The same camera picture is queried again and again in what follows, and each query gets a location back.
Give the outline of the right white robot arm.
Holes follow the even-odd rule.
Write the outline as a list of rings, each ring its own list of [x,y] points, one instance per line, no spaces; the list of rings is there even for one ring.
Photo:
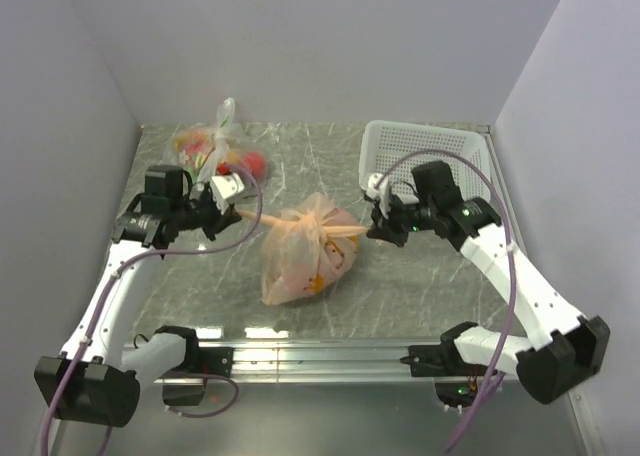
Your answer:
[[[421,164],[411,174],[412,203],[393,194],[387,175],[368,177],[368,238],[402,247],[412,232],[434,232],[487,278],[508,305],[507,320],[519,321],[525,331],[516,337],[461,323],[441,335],[432,356],[411,347],[404,361],[412,375],[463,376],[475,369],[513,375],[534,400],[550,404],[598,374],[610,338],[606,322],[587,318],[566,301],[523,254],[493,207],[482,198],[463,198],[446,162]]]

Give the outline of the white perforated plastic basket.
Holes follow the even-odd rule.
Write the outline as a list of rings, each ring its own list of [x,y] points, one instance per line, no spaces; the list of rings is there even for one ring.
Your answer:
[[[478,133],[460,129],[374,120],[364,129],[360,160],[359,184],[365,190],[373,173],[386,172],[401,157],[417,150],[429,149],[429,154],[416,156],[397,167],[388,177],[392,191],[405,203],[416,197],[411,169],[433,160],[442,160],[450,168],[465,200],[475,197],[491,199],[489,188],[482,182],[481,172],[491,177],[489,151],[485,139]]]

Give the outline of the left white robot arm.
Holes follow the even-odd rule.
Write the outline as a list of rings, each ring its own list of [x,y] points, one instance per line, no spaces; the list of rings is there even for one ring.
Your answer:
[[[48,409],[59,419],[121,428],[133,417],[141,393],[167,373],[189,378],[202,366],[195,330],[163,326],[149,342],[125,352],[128,333],[156,268],[173,254],[185,231],[209,240],[240,221],[235,199],[244,192],[232,172],[199,184],[179,166],[147,169],[144,189],[116,220],[103,275],[72,336],[55,357],[41,357],[34,378]]]

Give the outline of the beige plastic bag orange prints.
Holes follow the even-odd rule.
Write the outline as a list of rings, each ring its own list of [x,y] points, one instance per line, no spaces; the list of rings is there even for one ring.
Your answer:
[[[261,249],[262,302],[275,306],[318,295],[349,271],[367,232],[348,211],[313,193],[278,216],[241,210],[248,220],[268,225]]]

